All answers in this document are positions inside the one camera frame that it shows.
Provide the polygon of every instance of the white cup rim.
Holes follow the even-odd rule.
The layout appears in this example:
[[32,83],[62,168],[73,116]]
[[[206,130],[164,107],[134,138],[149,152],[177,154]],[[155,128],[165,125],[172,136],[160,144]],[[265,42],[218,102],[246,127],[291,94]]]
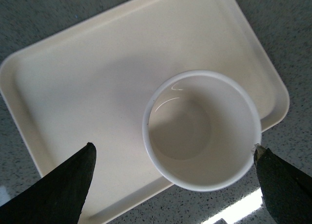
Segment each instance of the white cup rim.
[[192,70],[192,71],[187,71],[187,72],[177,74],[177,75],[169,78],[168,80],[166,80],[162,85],[160,85],[156,89],[154,94],[151,96],[149,102],[147,103],[146,108],[145,108],[145,112],[143,115],[143,122],[142,122],[143,142],[145,145],[145,149],[147,150],[147,153],[148,153],[150,159],[152,160],[153,164],[157,168],[157,170],[166,179],[168,179],[173,184],[176,184],[179,187],[182,187],[182,188],[185,188],[188,190],[192,190],[192,191],[220,190],[220,189],[228,187],[228,186],[232,185],[233,183],[237,182],[238,180],[240,180],[248,172],[248,170],[251,168],[251,166],[254,162],[253,157],[250,157],[250,159],[248,160],[246,165],[240,170],[240,172],[233,179],[227,180],[227,181],[220,183],[218,185],[199,186],[199,185],[194,185],[194,184],[190,184],[190,183],[187,183],[185,181],[182,181],[181,179],[179,179],[179,178],[173,176],[171,173],[169,173],[167,171],[167,169],[157,159],[157,157],[156,157],[156,155],[152,149],[151,142],[150,142],[148,124],[149,124],[150,114],[151,114],[151,111],[152,111],[152,108],[154,106],[155,101],[157,100],[159,95],[166,88],[168,88],[170,85],[172,85],[173,83],[175,83],[181,79],[184,79],[187,77],[192,77],[192,76],[208,76],[208,77],[217,78],[217,79],[222,80],[222,81],[226,82],[227,84],[231,85],[233,88],[235,88],[242,95],[242,97],[244,98],[244,100],[246,101],[246,103],[248,104],[248,106],[250,108],[250,111],[251,111],[252,117],[253,117],[253,122],[254,122],[254,131],[255,131],[255,136],[256,136],[255,141],[258,143],[261,143],[262,130],[261,130],[260,117],[259,117],[257,108],[256,108],[253,100],[251,99],[251,97],[236,81],[232,80],[231,78],[229,78],[223,74],[213,72],[213,71],[208,71],[208,70]]

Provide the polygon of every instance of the cup bottom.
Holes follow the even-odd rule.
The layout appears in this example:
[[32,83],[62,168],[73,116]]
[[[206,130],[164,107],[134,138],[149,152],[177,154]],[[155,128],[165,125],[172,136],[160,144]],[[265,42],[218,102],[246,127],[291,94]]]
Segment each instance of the cup bottom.
[[176,160],[196,157],[208,146],[211,121],[206,110],[187,93],[155,105],[149,121],[153,148]]

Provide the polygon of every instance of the white cup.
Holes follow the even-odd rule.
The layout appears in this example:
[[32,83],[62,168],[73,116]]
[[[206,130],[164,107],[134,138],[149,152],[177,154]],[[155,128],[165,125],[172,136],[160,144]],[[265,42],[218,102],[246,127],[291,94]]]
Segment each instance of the white cup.
[[232,79],[189,71],[163,83],[143,117],[145,148],[159,172],[193,191],[213,191],[239,180],[261,143],[257,109]]

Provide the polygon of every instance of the speckled countertop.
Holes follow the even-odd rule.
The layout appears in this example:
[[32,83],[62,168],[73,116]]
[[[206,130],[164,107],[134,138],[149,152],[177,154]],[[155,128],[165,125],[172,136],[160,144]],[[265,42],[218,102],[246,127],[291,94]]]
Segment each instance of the speckled countertop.
[[[0,62],[11,53],[127,0],[0,0]],[[262,144],[312,175],[312,0],[236,0],[288,88],[286,118]],[[0,99],[0,198],[39,174]],[[259,187],[255,169],[234,185],[200,193],[172,186],[110,223],[199,224]],[[238,223],[274,223],[265,206]]]

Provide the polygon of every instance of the plastic tray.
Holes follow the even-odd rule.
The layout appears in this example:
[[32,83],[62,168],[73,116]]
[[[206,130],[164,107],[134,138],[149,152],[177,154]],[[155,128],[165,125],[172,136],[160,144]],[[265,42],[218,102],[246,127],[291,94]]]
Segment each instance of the plastic tray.
[[1,94],[41,174],[97,147],[79,223],[113,219],[172,184],[143,145],[145,105],[166,79],[207,69],[252,97],[262,129],[289,107],[282,80],[235,0],[132,0],[9,56]]

